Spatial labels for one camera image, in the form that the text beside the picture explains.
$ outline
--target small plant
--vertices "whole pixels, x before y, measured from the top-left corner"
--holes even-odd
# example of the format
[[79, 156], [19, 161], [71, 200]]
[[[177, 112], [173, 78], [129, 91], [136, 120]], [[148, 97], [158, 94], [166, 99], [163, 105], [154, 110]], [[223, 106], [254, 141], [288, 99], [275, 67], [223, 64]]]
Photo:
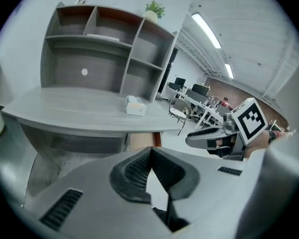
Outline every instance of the small plant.
[[160, 3], [156, 3], [154, 0], [151, 2], [151, 4], [147, 3], [146, 4], [146, 9], [147, 10], [151, 10], [153, 12], [155, 12], [157, 14], [158, 18], [161, 18], [165, 12], [165, 7], [163, 5], [161, 5]]

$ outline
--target potted plant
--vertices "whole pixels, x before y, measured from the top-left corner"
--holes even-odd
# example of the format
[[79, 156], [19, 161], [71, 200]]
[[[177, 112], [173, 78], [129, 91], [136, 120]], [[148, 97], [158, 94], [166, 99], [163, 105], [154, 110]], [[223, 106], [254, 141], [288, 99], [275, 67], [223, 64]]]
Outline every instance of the potted plant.
[[151, 4], [146, 4], [146, 9], [143, 14], [145, 18], [148, 18], [154, 22], [157, 21], [157, 18], [161, 18], [165, 12], [165, 7], [161, 5], [160, 3], [156, 3], [154, 0], [151, 2]]

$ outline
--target ceiling light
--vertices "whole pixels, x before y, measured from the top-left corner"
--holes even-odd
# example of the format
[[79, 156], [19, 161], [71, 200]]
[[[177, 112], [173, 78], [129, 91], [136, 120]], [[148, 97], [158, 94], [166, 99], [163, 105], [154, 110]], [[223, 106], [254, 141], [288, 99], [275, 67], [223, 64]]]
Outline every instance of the ceiling light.
[[231, 70], [230, 65], [225, 64], [225, 66], [226, 66], [226, 69], [227, 69], [227, 71], [228, 71], [229, 77], [233, 79], [233, 78], [234, 78], [234, 75], [233, 75], [233, 72], [232, 72], [232, 70]]
[[221, 46], [214, 35], [213, 31], [210, 29], [210, 27], [207, 25], [207, 23], [203, 20], [200, 14], [195, 13], [191, 16], [197, 24], [204, 30], [204, 32], [207, 34], [210, 41], [214, 44], [216, 49], [221, 49]]

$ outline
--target white chair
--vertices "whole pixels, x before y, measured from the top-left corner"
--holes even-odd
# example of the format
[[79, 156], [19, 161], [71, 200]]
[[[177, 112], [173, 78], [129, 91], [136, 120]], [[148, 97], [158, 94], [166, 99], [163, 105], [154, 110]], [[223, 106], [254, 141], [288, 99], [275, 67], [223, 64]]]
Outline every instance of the white chair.
[[186, 120], [191, 114], [191, 107], [185, 100], [173, 98], [169, 102], [169, 114], [178, 119], [177, 123], [179, 121], [183, 123], [183, 126], [178, 133], [179, 135], [185, 126]]

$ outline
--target gray shelving unit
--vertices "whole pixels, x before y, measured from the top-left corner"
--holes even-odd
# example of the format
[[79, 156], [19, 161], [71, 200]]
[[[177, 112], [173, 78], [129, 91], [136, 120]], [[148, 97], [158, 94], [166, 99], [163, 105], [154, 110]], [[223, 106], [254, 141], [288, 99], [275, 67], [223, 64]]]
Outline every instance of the gray shelving unit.
[[93, 88], [152, 102], [174, 45], [172, 33], [139, 15], [60, 3], [43, 42], [41, 86]]

